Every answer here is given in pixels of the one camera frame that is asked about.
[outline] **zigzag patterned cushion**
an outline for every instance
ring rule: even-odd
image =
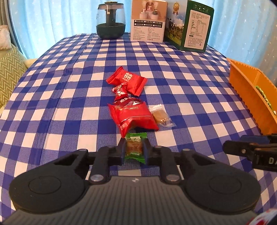
[[[3,105],[10,99],[18,80],[26,70],[16,48],[0,58],[0,102]]]

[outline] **tablecloth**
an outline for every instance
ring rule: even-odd
[[[119,130],[107,107],[115,96],[105,80],[119,66],[148,78],[139,98],[162,104],[176,124],[148,131],[152,145],[195,149],[249,172],[261,185],[255,210],[277,206],[276,173],[253,170],[246,158],[222,151],[224,141],[260,131],[229,83],[230,64],[221,53],[209,46],[195,53],[131,42],[129,34],[117,40],[81,34],[59,41],[26,71],[1,115],[0,219],[14,211],[8,195],[14,177],[79,148],[117,144]],[[111,174],[159,175],[159,169],[126,160]]]

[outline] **metal screw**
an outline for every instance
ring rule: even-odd
[[[104,180],[104,177],[101,174],[95,174],[90,177],[92,181],[99,182]]]
[[[168,181],[175,182],[175,181],[178,181],[180,179],[180,177],[178,175],[175,175],[175,174],[170,174],[170,175],[166,176],[166,179]]]

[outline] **dark green humidifier base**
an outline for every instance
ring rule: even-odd
[[[102,39],[117,39],[125,32],[126,25],[123,23],[115,23],[114,26],[107,26],[107,24],[98,24],[96,26],[97,34]]]

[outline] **orange plastic box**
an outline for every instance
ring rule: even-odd
[[[230,83],[240,95],[263,135],[277,133],[277,117],[272,110],[277,111],[277,88],[258,68],[229,59]],[[256,89],[259,86],[272,109]]]

